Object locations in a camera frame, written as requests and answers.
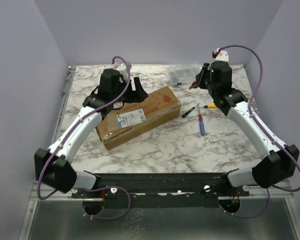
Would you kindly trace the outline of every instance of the marble table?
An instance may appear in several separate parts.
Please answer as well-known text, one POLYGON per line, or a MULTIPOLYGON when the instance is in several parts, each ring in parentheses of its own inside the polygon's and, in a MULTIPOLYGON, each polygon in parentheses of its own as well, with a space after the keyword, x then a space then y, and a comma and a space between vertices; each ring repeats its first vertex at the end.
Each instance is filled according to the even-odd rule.
MULTIPOLYGON (((170 86, 170 65, 133 65, 131 74, 140 77, 147 93, 170 86)), ((77 116, 86 96, 98 85, 106 65, 76 68, 64 120, 63 133, 77 116)), ((232 66, 233 87, 248 98, 252 91, 242 65, 232 66)), ((107 150, 94 130, 78 150, 72 166, 92 173, 198 173, 227 172, 255 166, 259 156, 240 128, 217 109, 201 108, 206 135, 200 135, 197 111, 181 114, 196 104, 211 104, 203 89, 170 87, 182 103, 180 116, 114 149, 107 150)))

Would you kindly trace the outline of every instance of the gray wall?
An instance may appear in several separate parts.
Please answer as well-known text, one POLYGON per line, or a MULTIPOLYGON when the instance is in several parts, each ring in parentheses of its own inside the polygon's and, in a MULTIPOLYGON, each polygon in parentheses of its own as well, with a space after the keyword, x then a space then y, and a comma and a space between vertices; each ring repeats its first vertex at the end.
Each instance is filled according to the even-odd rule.
MULTIPOLYGON (((282 0, 34 0, 69 65, 197 63, 228 44, 256 48, 282 0)), ((230 51, 235 63, 249 53, 230 51)))
MULTIPOLYGON (((280 138, 300 150, 300 0, 283 2, 256 51, 264 65, 256 98, 260 115, 280 138)), ((255 86, 259 66, 253 58, 247 73, 255 86)), ((299 186, 298 171, 291 182, 299 186)), ((300 215, 300 192, 295 196, 300 215)))
POLYGON ((0 240, 19 237, 34 153, 52 138, 67 72, 33 0, 0 0, 0 240))

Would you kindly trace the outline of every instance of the blue screwdriver handle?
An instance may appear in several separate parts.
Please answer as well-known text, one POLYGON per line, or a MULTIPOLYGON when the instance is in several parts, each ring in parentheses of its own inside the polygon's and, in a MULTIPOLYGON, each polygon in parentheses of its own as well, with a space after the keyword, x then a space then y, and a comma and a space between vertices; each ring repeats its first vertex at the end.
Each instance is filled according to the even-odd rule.
POLYGON ((204 126, 204 122, 201 119, 199 119, 199 126, 200 126, 200 133, 201 133, 201 136, 204 136, 206 134, 205 132, 205 126, 204 126))

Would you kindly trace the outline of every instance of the brown cardboard box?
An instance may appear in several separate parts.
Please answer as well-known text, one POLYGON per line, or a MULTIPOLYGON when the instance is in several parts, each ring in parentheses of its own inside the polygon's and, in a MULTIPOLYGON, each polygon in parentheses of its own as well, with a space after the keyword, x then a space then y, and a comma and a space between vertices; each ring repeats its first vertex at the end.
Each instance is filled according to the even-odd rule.
POLYGON ((113 149, 151 129, 178 117, 180 101, 168 86, 149 94, 141 103, 125 104, 111 111, 95 128, 106 149, 113 149), (142 123, 120 128, 117 115, 143 109, 146 120, 142 123))

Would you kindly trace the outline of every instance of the black and green screwdriver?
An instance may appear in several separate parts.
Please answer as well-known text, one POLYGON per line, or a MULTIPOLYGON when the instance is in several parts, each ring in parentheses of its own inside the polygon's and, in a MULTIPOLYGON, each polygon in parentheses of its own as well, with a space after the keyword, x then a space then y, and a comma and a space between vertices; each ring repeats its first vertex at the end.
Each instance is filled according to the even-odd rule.
POLYGON ((195 105, 194 107, 192 107, 189 111, 182 114, 182 117, 185 118, 186 116, 188 116, 188 114, 191 113, 198 105, 199 105, 199 103, 197 105, 195 105))

